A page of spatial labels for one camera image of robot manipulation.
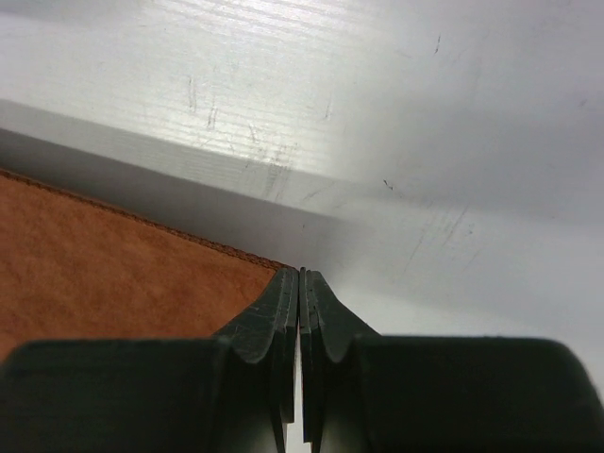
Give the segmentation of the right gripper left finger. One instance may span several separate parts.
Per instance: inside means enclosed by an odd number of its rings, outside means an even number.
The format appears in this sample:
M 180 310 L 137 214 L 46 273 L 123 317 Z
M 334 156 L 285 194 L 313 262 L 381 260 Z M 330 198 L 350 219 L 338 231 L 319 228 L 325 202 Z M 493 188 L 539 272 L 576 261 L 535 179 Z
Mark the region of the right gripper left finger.
M 1 366 L 5 452 L 281 452 L 298 278 L 283 268 L 208 338 L 37 341 Z

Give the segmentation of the brown towel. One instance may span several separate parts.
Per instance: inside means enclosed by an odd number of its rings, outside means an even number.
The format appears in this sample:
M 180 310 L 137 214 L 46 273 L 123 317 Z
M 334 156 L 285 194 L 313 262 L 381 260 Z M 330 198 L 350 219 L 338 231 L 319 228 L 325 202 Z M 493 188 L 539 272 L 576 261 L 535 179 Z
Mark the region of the brown towel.
M 279 263 L 10 172 L 1 175 L 1 352 L 36 340 L 206 337 Z

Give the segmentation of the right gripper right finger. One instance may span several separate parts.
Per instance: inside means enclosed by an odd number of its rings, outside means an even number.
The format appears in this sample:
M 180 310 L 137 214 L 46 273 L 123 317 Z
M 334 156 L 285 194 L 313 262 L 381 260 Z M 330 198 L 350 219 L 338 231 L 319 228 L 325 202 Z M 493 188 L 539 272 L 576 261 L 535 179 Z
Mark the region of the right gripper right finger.
M 315 452 L 599 452 L 578 357 L 540 338 L 388 336 L 302 270 L 304 439 Z

